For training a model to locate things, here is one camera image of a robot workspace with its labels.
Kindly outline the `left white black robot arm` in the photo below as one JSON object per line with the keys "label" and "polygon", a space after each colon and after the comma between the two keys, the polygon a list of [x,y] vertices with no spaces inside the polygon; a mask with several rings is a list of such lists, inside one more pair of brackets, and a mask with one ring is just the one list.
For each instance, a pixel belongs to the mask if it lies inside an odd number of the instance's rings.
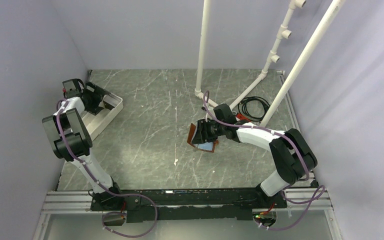
{"label": "left white black robot arm", "polygon": [[124,196],[92,152],[93,140],[123,109],[121,97],[92,83],[74,78],[63,81],[63,99],[56,112],[42,119],[55,156],[76,166],[92,186],[96,203],[117,210]]}

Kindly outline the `brown leather card holder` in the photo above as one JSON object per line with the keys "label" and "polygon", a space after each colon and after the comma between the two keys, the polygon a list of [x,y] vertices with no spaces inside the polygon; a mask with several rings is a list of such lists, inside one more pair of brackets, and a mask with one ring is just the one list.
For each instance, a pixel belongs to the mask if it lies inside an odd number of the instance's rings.
{"label": "brown leather card holder", "polygon": [[217,139],[212,142],[206,141],[205,139],[202,140],[198,133],[198,127],[193,123],[189,126],[186,142],[195,150],[207,153],[214,153],[216,147],[219,145],[219,141]]}

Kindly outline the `white rectangular plastic tray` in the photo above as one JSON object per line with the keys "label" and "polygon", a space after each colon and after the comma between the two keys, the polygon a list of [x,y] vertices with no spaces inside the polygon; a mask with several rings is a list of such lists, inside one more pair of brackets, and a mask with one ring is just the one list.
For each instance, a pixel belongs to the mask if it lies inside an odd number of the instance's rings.
{"label": "white rectangular plastic tray", "polygon": [[99,106],[103,107],[103,110],[97,115],[92,115],[87,111],[80,114],[92,140],[95,140],[124,108],[123,99],[109,91],[107,91],[107,95],[104,96]]}

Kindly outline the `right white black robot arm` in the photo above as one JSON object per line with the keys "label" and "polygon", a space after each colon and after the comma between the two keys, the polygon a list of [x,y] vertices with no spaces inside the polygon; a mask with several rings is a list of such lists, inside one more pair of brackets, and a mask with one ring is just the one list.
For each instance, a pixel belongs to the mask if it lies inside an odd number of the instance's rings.
{"label": "right white black robot arm", "polygon": [[278,192],[307,176],[318,164],[299,130],[261,128],[247,120],[221,124],[213,119],[200,119],[190,126],[188,143],[202,151],[213,152],[220,136],[271,153],[275,171],[257,186],[259,191],[255,194],[256,203],[262,208],[269,207]]}

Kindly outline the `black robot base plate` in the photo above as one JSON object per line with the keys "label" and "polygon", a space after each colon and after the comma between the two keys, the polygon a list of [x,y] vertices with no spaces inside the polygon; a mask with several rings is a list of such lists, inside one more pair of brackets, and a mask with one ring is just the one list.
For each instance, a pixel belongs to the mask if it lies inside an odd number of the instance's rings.
{"label": "black robot base plate", "polygon": [[93,212],[123,212],[128,223],[163,220],[236,219],[251,221],[259,211],[285,209],[277,193],[256,187],[121,190],[119,196],[93,193]]}

